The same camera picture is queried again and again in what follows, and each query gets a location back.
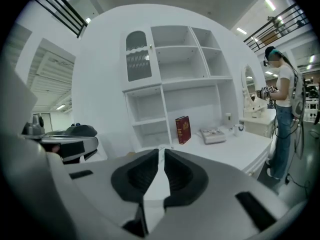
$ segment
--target white cabinet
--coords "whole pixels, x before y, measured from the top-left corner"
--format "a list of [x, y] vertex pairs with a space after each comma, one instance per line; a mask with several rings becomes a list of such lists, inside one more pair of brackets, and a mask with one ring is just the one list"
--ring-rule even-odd
[[136, 29], [122, 35], [119, 70], [123, 91], [161, 83], [150, 28]]
[[222, 125], [225, 113], [238, 118], [234, 82], [211, 31], [153, 26], [125, 33], [122, 44], [122, 90], [136, 152], [173, 147], [181, 116], [189, 116], [192, 134]]
[[262, 117], [242, 117], [240, 121], [244, 123], [247, 132], [271, 138], [275, 129], [275, 117], [275, 109], [266, 109]]

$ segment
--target jeans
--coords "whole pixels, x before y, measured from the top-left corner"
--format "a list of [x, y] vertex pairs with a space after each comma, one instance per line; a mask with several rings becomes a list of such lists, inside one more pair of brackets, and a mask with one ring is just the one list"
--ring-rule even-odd
[[271, 176], [281, 179], [286, 171], [289, 154], [291, 126], [294, 119], [292, 107], [275, 105], [276, 119], [278, 121], [278, 138], [276, 141], [275, 154], [270, 161]]

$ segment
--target book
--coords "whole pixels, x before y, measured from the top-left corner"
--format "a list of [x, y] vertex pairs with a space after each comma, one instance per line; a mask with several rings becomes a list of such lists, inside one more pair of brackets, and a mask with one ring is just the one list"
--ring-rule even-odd
[[218, 127], [200, 129], [200, 132], [205, 144], [225, 142], [227, 140], [226, 135]]
[[175, 120], [179, 144], [185, 144], [191, 138], [189, 116], [181, 116]]

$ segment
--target glass cabinet door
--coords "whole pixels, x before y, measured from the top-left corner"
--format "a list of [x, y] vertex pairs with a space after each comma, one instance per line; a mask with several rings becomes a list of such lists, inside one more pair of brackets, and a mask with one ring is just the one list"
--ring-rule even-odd
[[122, 37], [121, 70], [123, 91], [161, 83], [151, 28], [137, 29]]
[[126, 70], [128, 81], [135, 81], [152, 76], [146, 34], [134, 31], [126, 38], [126, 51], [133, 51], [126, 55]]

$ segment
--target small bottle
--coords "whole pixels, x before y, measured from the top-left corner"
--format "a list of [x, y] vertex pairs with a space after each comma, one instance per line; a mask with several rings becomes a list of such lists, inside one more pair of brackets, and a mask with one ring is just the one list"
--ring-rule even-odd
[[228, 129], [232, 129], [233, 128], [232, 114], [231, 113], [225, 113], [224, 124]]

